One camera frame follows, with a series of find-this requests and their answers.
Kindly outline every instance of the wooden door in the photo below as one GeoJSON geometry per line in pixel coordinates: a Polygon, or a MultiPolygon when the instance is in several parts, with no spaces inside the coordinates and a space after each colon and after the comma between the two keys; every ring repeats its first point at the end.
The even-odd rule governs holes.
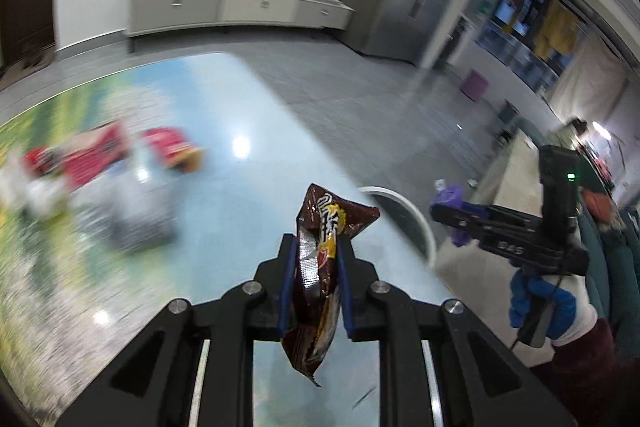
{"type": "Polygon", "coordinates": [[[5,66],[55,44],[53,0],[0,0],[5,66]]]}

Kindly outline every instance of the brown snack bag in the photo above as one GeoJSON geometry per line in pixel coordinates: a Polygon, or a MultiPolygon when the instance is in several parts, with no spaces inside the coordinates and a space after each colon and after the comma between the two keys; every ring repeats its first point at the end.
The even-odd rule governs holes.
{"type": "Polygon", "coordinates": [[[340,315],[337,236],[351,239],[380,217],[373,206],[343,200],[309,185],[297,218],[298,245],[292,306],[294,325],[282,339],[293,368],[314,384],[340,315]]]}

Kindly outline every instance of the metal screw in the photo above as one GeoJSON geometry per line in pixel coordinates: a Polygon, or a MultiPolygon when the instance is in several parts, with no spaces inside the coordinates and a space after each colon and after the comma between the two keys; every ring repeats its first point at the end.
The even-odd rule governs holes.
{"type": "Polygon", "coordinates": [[[460,315],[465,310],[465,305],[457,299],[449,299],[444,303],[444,309],[452,315],[460,315]]]}
{"type": "Polygon", "coordinates": [[[177,315],[186,311],[189,307],[189,303],[184,299],[174,299],[169,303],[169,311],[177,315]]]}
{"type": "Polygon", "coordinates": [[[247,281],[242,285],[242,291],[247,295],[255,295],[260,293],[262,285],[257,281],[247,281]]]}
{"type": "Polygon", "coordinates": [[[371,291],[373,293],[389,293],[389,283],[384,281],[373,281],[371,283],[371,291]]]}

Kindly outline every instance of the person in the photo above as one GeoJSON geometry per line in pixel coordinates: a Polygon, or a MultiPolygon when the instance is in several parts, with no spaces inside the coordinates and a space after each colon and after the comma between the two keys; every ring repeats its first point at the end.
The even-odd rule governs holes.
{"type": "Polygon", "coordinates": [[[608,322],[589,302],[584,277],[564,276],[556,288],[557,283],[558,276],[525,277],[519,269],[511,280],[511,326],[523,324],[531,295],[550,298],[556,309],[546,336],[555,350],[550,366],[560,401],[580,427],[640,425],[640,359],[618,358],[608,322]]]}
{"type": "Polygon", "coordinates": [[[575,149],[577,139],[587,132],[589,124],[580,118],[572,118],[559,130],[550,133],[547,137],[552,145],[558,145],[565,149],[575,149]]]}

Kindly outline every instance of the white cabinet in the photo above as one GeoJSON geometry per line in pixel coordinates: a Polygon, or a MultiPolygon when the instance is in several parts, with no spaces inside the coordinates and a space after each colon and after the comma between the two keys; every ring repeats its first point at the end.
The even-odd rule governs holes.
{"type": "Polygon", "coordinates": [[[222,0],[221,22],[292,23],[298,0],[222,0]]]}
{"type": "Polygon", "coordinates": [[[296,13],[296,26],[306,28],[345,28],[351,10],[332,4],[304,1],[300,3],[296,13]]]}
{"type": "Polygon", "coordinates": [[[207,26],[218,17],[220,0],[131,0],[129,28],[134,34],[207,26]]]}
{"type": "Polygon", "coordinates": [[[351,13],[337,0],[129,0],[125,35],[225,25],[344,29],[351,13]]]}

